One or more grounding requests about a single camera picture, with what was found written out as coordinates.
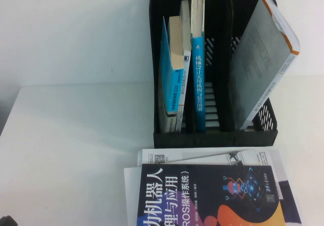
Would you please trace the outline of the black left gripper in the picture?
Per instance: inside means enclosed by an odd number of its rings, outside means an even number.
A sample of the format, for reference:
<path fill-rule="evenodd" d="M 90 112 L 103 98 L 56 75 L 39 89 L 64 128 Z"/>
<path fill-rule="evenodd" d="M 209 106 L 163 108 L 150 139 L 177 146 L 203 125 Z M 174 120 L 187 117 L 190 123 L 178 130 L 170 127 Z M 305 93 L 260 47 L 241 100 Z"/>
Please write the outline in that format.
<path fill-rule="evenodd" d="M 17 222 L 7 215 L 0 218 L 0 226 L 17 226 Z"/>

